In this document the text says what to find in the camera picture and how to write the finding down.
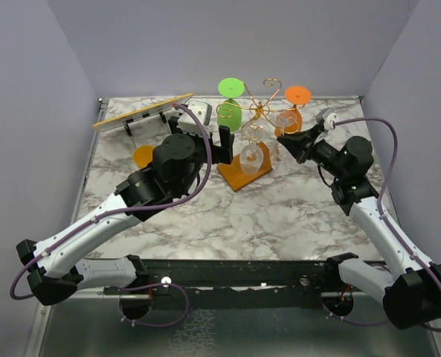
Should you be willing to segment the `orange plastic wine glass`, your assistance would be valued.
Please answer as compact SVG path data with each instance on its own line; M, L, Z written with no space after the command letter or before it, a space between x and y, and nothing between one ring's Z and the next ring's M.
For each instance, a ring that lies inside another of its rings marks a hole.
M285 91L286 100L292 105L288 109L296 109L298 113L299 128L296 132L300 132L303 125L303 117L299 109L303 108L312 98L310 90L303 86L290 86Z

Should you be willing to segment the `green plastic wine glass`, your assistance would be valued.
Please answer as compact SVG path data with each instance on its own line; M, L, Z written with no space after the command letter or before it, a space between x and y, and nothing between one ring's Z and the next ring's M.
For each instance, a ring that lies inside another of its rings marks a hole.
M242 109L236 99L244 93L244 90L244 83L237 78L228 77L219 82L218 91L225 97L225 101L216 108L219 126L227 126L232 132L241 127Z

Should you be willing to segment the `clear wine glass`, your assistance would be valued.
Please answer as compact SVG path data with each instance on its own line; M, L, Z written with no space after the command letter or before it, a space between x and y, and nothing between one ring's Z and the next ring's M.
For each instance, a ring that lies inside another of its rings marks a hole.
M245 174L253 175L258 172L264 161L260 143L269 136L269 128L261 120L253 120L242 127L241 133L248 144L239 154L240 168Z
M274 124L274 138L270 143L270 159L273 165L280 161L280 145L277 138L285 134L293 134L299 124L298 113L296 109L288 109L283 112L275 112L270 115L271 122Z

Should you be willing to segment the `yellow-orange plastic wine glass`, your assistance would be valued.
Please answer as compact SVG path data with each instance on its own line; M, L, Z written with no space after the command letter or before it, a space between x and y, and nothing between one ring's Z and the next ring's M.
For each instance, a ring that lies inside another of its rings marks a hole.
M155 147L151 145L142 145L135 149L132 159L139 170L147 167L152 162L154 149Z

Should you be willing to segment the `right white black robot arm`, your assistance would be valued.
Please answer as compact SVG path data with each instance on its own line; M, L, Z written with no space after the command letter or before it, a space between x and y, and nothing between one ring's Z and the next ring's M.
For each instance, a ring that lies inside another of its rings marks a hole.
M305 132L278 137L294 159L314 161L330 173L332 197L374 244L387 268L379 270L355 254L327 260L325 285L340 291L354 286L379 302L388 320L399 329L441 318L441 264L422 253L383 208L383 194L367 178L373 164L372 144L361 136L349 138L336 149L319 136L317 124Z

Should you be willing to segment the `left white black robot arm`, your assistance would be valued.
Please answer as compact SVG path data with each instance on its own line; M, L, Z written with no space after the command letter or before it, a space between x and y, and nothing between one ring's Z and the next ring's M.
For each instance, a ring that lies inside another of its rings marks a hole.
M173 134L153 150L147 167L122 181L91 213L43 241L26 239L16 246L27 282L42 305L60 303L82 289L112 287L135 294L149 282L141 259L88 260L87 254L112 237L157 213L182 205L198 195L214 164L233 160L234 135L219 127L220 144L198 126L182 130L170 120ZM207 172L201 176L199 171Z

